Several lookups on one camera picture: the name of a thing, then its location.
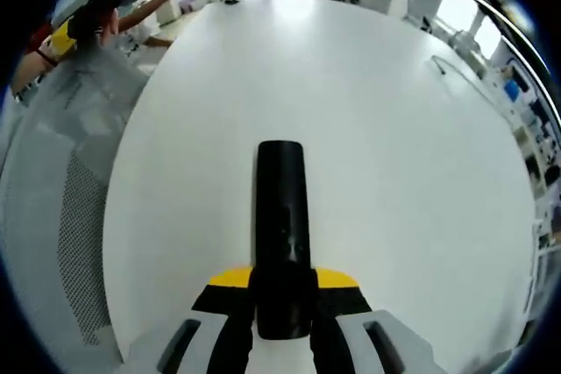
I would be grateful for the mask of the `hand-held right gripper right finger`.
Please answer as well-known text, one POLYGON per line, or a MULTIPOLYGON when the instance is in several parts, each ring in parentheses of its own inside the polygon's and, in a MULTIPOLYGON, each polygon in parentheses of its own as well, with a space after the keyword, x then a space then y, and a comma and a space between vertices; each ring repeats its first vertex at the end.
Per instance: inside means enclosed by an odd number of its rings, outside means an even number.
POLYGON ((318 373, 441 373, 431 345, 372 310, 350 275, 317 268, 311 352, 318 373))

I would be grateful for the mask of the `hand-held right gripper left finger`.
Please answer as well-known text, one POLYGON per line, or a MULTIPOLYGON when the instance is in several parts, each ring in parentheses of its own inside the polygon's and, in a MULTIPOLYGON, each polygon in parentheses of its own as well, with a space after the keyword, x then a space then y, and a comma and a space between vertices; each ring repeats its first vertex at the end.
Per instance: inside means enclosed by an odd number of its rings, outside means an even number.
POLYGON ((159 373, 244 373, 252 350, 250 266, 212 277, 157 364, 159 373))

